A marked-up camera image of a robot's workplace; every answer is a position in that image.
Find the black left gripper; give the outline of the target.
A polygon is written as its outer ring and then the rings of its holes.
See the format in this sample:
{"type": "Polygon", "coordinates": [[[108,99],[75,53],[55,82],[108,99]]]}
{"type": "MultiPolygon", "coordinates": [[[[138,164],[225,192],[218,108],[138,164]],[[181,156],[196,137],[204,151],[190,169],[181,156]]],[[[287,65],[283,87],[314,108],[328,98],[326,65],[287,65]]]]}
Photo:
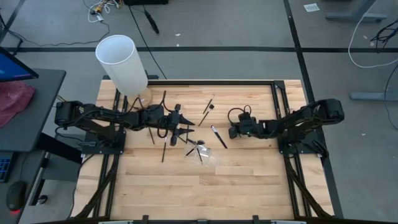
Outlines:
{"type": "Polygon", "coordinates": [[[165,124],[163,127],[163,129],[165,130],[164,138],[166,138],[168,136],[169,132],[171,132],[171,138],[170,138],[171,146],[175,146],[177,144],[177,139],[180,135],[193,132],[192,129],[178,128],[179,123],[190,125],[190,126],[195,125],[193,122],[184,118],[183,115],[180,115],[180,113],[179,113],[180,108],[181,108],[181,105],[175,105],[175,109],[173,111],[171,111],[167,117],[164,118],[164,120],[165,120],[165,124]]]}

